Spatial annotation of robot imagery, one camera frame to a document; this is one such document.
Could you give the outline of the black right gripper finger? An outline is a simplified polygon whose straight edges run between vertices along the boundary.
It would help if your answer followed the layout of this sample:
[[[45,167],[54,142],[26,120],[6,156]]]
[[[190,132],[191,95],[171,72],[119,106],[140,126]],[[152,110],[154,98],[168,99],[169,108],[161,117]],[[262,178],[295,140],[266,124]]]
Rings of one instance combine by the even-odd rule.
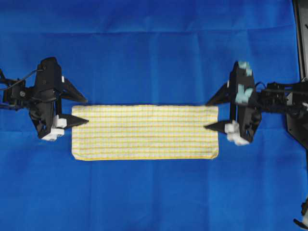
[[[228,83],[225,83],[213,97],[211,97],[208,102],[205,104],[206,106],[215,106],[219,104],[229,103],[230,96],[229,96],[229,87]]]
[[[221,120],[216,123],[204,125],[204,128],[217,132],[225,132],[225,126],[227,124],[231,124],[231,120]]]

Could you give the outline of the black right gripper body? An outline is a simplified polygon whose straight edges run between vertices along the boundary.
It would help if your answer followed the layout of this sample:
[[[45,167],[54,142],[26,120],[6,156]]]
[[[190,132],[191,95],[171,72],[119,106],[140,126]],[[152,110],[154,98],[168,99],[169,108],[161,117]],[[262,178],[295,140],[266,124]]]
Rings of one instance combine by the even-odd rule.
[[[257,92],[248,62],[236,61],[227,81],[230,122],[225,125],[227,139],[237,146],[250,144],[261,121],[255,101]]]

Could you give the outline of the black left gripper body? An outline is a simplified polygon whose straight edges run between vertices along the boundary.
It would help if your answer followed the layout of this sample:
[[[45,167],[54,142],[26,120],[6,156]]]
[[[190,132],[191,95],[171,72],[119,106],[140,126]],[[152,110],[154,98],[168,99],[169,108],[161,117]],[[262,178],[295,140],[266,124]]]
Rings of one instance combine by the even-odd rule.
[[[55,109],[63,93],[62,76],[36,76],[29,103],[29,116],[38,133],[45,141],[55,141],[64,135],[65,119]]]

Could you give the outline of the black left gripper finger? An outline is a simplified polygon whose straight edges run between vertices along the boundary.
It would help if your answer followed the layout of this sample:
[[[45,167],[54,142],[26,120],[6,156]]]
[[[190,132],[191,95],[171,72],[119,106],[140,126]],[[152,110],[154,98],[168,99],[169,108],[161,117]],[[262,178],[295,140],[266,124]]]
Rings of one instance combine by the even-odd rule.
[[[63,92],[61,94],[62,98],[79,103],[88,102],[88,100],[74,87],[74,85],[67,78],[64,78],[62,86],[63,86]]]
[[[63,114],[63,119],[66,120],[66,128],[81,126],[89,122],[86,119],[69,114]]]

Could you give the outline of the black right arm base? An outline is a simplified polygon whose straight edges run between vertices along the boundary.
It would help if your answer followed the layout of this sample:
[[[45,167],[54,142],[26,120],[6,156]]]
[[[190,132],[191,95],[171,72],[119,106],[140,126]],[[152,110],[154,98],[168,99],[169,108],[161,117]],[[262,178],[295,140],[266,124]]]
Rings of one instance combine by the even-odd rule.
[[[298,67],[300,82],[308,85],[308,2],[306,0],[292,1],[296,39],[298,50]],[[305,149],[308,148],[308,115],[305,114],[301,119],[286,116],[288,133]]]

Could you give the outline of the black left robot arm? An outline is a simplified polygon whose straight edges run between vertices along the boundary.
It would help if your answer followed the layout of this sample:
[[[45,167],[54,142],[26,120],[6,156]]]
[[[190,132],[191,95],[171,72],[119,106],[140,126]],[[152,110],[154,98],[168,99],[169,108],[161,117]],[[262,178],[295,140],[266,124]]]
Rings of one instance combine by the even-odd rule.
[[[0,73],[3,91],[1,109],[27,109],[38,138],[55,141],[66,129],[87,124],[81,117],[62,113],[62,99],[86,103],[85,97],[61,73],[38,68],[22,79]]]

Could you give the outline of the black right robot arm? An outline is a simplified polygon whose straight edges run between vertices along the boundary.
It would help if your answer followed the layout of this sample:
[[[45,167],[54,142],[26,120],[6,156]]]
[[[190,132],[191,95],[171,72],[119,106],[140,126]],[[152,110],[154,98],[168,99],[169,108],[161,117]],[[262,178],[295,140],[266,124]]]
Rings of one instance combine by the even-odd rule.
[[[206,103],[230,104],[230,117],[206,129],[224,133],[238,146],[253,142],[262,113],[284,114],[287,132],[304,148],[308,147],[308,83],[272,82],[260,91],[248,62],[236,61],[229,80]]]

